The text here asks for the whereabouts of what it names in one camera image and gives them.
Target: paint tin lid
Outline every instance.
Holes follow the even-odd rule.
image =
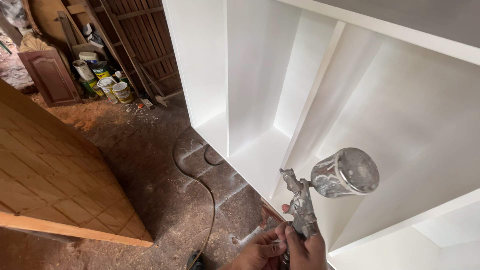
[[[113,79],[111,77],[106,77],[103,79],[100,79],[97,83],[99,87],[109,87],[111,88],[113,85]]]

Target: wooden cabinet door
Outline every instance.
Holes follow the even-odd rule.
[[[57,50],[20,52],[18,56],[49,107],[82,103]]]

